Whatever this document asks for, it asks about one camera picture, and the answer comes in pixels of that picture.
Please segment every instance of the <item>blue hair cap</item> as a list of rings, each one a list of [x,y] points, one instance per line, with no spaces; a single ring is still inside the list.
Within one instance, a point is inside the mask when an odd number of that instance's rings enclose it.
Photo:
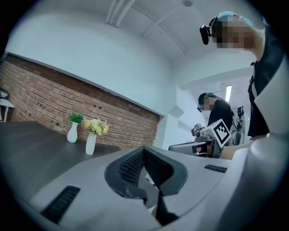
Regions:
[[[217,20],[218,21],[226,21],[229,16],[233,16],[233,15],[237,15],[237,14],[232,12],[232,11],[224,11],[218,15]],[[251,20],[244,18],[243,16],[240,16],[240,15],[238,15],[238,16],[239,16],[239,19],[244,21],[248,26],[250,26],[250,27],[253,26],[253,23],[251,22]]]

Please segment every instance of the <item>black shirt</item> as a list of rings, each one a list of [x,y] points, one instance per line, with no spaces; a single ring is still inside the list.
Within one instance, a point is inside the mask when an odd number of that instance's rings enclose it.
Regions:
[[[234,113],[231,110],[230,105],[223,99],[218,99],[215,101],[214,109],[211,111],[208,126],[212,123],[222,119],[226,124],[227,128],[230,130],[232,126]]]
[[[254,64],[254,76],[250,79],[248,89],[251,103],[251,119],[248,136],[266,135],[269,132],[268,126],[254,103],[254,100],[276,73],[284,55],[284,49],[277,39],[276,34],[269,26],[266,26],[264,53],[261,60]]]

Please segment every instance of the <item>white vase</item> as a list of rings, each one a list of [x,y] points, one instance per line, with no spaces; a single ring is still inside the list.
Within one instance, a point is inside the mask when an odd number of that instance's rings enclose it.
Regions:
[[[89,133],[89,136],[88,136],[87,141],[86,141],[86,147],[85,147],[86,154],[88,154],[88,155],[93,154],[95,142],[96,142],[96,135],[93,133]]]
[[[67,140],[70,143],[75,143],[77,140],[77,130],[76,130],[77,125],[78,123],[72,122],[71,129],[68,132]]]

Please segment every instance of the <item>green leaves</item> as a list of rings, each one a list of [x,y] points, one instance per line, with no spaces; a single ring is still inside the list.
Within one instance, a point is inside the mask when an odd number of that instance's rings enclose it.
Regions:
[[[84,116],[82,114],[80,114],[80,113],[79,114],[72,113],[72,114],[69,115],[69,119],[72,122],[80,124],[81,121],[83,121]]]

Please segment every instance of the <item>dark gray table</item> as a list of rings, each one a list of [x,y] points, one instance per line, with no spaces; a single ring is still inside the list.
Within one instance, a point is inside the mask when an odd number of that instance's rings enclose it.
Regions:
[[[85,141],[69,143],[67,137],[37,122],[0,123],[0,164],[12,191],[29,202],[43,186],[76,164],[120,150],[96,144],[85,153]],[[148,193],[147,207],[157,202],[158,190],[141,174],[139,187]]]

